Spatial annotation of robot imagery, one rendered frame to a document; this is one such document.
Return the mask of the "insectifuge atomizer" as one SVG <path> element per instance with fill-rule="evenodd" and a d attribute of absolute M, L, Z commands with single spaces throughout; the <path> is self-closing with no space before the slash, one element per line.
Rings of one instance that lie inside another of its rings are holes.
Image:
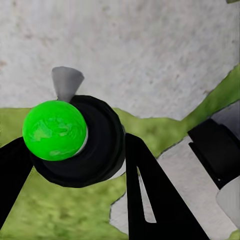
<path fill-rule="evenodd" d="M 75 95 L 84 80 L 69 67 L 51 71 L 58 100 L 26 116 L 22 136 L 36 170 L 49 182 L 84 188 L 126 173 L 126 131 L 103 100 Z"/>

